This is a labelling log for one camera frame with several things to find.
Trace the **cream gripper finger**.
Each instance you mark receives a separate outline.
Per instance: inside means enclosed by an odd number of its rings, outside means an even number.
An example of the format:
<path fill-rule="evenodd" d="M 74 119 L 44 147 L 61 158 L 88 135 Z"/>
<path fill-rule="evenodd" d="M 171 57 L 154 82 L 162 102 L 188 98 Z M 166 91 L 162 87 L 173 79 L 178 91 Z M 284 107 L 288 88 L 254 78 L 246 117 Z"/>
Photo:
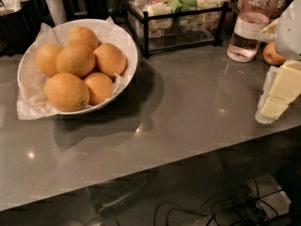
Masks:
<path fill-rule="evenodd" d="M 271 66 L 263 83 L 255 119 L 270 124 L 278 120 L 301 94 L 301 62 L 286 60 L 280 67 Z"/>
<path fill-rule="evenodd" d="M 263 28 L 259 34 L 259 40 L 261 42 L 272 42 L 276 40 L 276 30 L 279 19 L 275 19 L 268 26 Z"/>

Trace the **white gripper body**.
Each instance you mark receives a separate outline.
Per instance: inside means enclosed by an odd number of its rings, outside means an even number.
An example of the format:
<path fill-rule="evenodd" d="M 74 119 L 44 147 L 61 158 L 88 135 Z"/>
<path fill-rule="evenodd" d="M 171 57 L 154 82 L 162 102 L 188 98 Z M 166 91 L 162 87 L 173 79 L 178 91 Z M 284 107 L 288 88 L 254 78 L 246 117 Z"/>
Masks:
<path fill-rule="evenodd" d="M 287 59 L 301 59 L 301 0 L 293 0 L 280 15 L 275 45 Z"/>

